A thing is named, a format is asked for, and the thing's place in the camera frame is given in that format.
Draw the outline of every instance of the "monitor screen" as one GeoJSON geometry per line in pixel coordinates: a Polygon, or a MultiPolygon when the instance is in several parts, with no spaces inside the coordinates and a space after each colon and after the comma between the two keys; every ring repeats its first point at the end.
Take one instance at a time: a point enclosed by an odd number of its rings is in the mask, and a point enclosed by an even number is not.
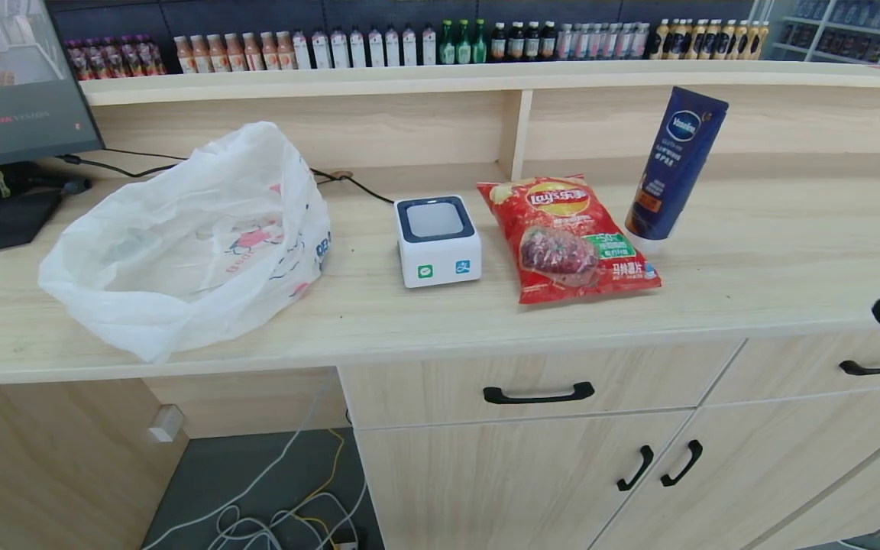
{"type": "Polygon", "coordinates": [[[101,149],[44,0],[0,0],[0,164],[101,149]]]}

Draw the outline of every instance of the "red snack bag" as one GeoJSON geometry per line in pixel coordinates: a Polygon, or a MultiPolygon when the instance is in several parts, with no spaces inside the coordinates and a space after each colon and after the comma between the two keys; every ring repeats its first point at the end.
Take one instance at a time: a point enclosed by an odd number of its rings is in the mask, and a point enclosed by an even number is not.
{"type": "Polygon", "coordinates": [[[514,255],[518,303],[661,286],[582,175],[478,183],[477,190],[514,255]]]}

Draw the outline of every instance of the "blue tube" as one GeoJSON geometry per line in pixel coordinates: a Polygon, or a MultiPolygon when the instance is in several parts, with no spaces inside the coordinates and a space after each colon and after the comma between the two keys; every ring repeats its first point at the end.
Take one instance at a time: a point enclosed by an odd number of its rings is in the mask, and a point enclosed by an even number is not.
{"type": "Polygon", "coordinates": [[[664,119],[640,177],[626,230],[644,254],[655,253],[671,234],[709,150],[726,119],[729,104],[678,88],[671,90],[664,119]]]}

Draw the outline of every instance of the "counter top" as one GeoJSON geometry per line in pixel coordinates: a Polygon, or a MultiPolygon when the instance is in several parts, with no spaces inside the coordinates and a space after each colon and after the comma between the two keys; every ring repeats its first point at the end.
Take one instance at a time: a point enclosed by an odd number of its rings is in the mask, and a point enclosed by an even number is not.
{"type": "Polygon", "coordinates": [[[880,67],[773,60],[600,60],[172,74],[81,82],[92,107],[227,99],[708,84],[880,88],[880,67]]]}
{"type": "MultiPolygon", "coordinates": [[[[531,161],[584,171],[615,219],[643,159],[531,161]]],[[[406,358],[587,349],[873,327],[880,297],[880,156],[713,154],[664,254],[665,285],[633,296],[518,306],[510,254],[474,182],[495,164],[364,168],[392,198],[460,192],[484,247],[481,281],[407,290],[388,205],[322,185],[332,214],[325,274],[308,295],[235,341],[144,364],[109,347],[36,286],[60,231],[118,181],[68,199],[36,241],[0,251],[0,383],[252,371],[406,358]]]]}

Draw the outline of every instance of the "white plastic bag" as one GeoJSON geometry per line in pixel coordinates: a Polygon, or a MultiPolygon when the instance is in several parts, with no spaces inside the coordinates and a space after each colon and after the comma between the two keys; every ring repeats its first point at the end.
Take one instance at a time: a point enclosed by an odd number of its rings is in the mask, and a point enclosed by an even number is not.
{"type": "Polygon", "coordinates": [[[161,362],[263,325],[321,275],[330,241],[307,163],[256,122],[70,224],[39,286],[101,340],[161,362]]]}

